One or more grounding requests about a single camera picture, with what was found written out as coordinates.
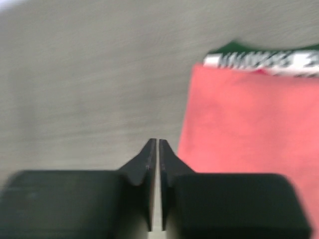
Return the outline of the salmon pink t shirt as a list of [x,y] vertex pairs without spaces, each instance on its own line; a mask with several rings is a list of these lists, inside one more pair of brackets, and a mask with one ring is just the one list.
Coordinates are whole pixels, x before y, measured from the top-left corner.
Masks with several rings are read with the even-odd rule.
[[283,174],[319,228],[319,81],[192,71],[177,154],[197,172]]

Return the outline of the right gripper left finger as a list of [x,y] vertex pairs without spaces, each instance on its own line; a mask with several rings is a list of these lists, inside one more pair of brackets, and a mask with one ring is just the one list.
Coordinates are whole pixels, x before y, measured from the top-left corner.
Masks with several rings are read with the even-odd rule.
[[117,170],[22,170],[0,191],[3,239],[146,239],[157,141]]

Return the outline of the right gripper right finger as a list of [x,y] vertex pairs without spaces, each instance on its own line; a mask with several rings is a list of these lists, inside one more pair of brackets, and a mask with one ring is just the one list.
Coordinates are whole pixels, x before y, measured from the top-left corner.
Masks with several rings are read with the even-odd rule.
[[197,173],[159,141],[162,229],[169,239],[309,239],[312,227],[280,174]]

